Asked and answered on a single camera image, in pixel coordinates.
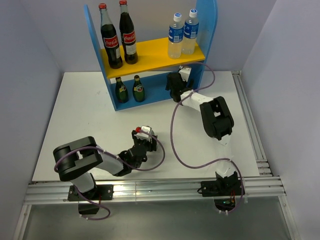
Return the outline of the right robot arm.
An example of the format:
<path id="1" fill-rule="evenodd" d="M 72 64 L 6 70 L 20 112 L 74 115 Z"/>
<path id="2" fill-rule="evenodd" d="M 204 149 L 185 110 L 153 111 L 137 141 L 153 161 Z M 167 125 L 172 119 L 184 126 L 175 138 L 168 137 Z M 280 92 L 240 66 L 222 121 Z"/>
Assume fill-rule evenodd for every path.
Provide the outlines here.
<path id="1" fill-rule="evenodd" d="M 222 96 L 207 97 L 187 86 L 179 72 L 172 72 L 167 75 L 165 89 L 169 91 L 171 98 L 176 102 L 170 121 L 170 144 L 173 154 L 180 164 L 189 169 L 201 169 L 211 164 L 218 164 L 215 172 L 216 189 L 222 195 L 229 194 L 234 183 L 241 182 L 241 173 L 231 157 L 220 157 L 200 166 L 191 166 L 184 163 L 174 146 L 173 127 L 176 112 L 179 106 L 190 107 L 200 112 L 202 125 L 205 133 L 216 139 L 224 147 L 228 147 L 230 136 L 235 125 L 229 107 Z"/>

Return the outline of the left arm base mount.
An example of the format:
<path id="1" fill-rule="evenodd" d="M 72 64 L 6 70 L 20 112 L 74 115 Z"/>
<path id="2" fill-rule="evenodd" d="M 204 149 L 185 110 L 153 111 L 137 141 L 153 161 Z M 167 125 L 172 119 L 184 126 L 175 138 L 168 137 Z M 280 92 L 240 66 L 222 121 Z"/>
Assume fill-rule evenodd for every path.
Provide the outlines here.
<path id="1" fill-rule="evenodd" d="M 67 196 L 68 202 L 78 202 L 78 213 L 80 217 L 91 220 L 105 220 L 111 215 L 111 211 L 104 205 L 102 201 L 110 201 L 113 199 L 114 186 L 112 184 L 102 184 L 95 186 L 92 190 L 86 193 L 80 193 L 78 189 L 72 185 L 69 188 Z M 107 212 L 106 216 L 95 217 L 100 209 Z"/>

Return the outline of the green Perrier bottle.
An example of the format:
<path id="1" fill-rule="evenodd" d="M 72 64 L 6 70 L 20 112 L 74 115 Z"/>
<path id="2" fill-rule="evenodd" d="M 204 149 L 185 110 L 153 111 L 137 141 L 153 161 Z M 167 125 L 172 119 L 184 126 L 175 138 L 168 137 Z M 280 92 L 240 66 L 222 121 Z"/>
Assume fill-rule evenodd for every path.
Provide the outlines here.
<path id="1" fill-rule="evenodd" d="M 140 80 L 140 77 L 138 75 L 134 76 L 134 84 L 133 84 L 133 88 L 132 88 L 132 94 L 133 94 L 134 100 L 139 103 L 143 102 L 146 98 L 144 86 L 143 86 L 143 84 Z"/>
<path id="2" fill-rule="evenodd" d="M 122 82 L 121 77 L 116 77 L 115 95 L 120 103 L 126 103 L 129 100 L 128 90 Z"/>

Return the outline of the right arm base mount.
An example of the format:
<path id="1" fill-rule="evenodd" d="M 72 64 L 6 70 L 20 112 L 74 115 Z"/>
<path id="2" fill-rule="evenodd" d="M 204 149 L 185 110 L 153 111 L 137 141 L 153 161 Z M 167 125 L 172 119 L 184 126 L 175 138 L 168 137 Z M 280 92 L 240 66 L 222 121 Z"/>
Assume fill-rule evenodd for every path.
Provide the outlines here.
<path id="1" fill-rule="evenodd" d="M 231 179 L 231 177 L 217 178 L 216 180 L 201 181 L 197 193 L 204 198 L 218 197 L 213 200 L 214 206 L 219 214 L 227 216 L 242 202 L 245 188 L 237 177 L 235 179 Z"/>

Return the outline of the Pocari Sweat bottle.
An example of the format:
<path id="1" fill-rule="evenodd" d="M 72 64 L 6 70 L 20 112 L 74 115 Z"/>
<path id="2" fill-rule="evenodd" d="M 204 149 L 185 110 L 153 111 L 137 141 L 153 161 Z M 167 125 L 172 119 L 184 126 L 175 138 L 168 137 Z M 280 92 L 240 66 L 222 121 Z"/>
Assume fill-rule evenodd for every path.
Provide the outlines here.
<path id="1" fill-rule="evenodd" d="M 185 55 L 192 55 L 195 51 L 196 40 L 199 31 L 198 11 L 191 9 L 189 17 L 184 22 L 184 36 L 182 40 L 181 52 Z"/>
<path id="2" fill-rule="evenodd" d="M 181 56 L 183 36 L 182 14 L 177 12 L 173 15 L 173 22 L 169 25 L 167 50 L 169 58 L 178 59 Z"/>

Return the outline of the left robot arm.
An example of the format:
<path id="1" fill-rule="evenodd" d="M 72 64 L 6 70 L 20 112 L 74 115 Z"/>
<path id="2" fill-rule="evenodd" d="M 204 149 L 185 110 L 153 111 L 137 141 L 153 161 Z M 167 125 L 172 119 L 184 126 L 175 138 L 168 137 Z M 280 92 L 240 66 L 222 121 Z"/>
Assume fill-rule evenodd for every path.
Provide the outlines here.
<path id="1" fill-rule="evenodd" d="M 90 170 L 98 168 L 123 177 L 139 169 L 147 161 L 148 152 L 157 151 L 158 136 L 151 127 L 138 127 L 131 136 L 133 146 L 117 155 L 102 150 L 92 136 L 58 146 L 53 150 L 54 171 L 62 182 L 71 182 L 86 200 L 94 200 L 100 192 Z"/>

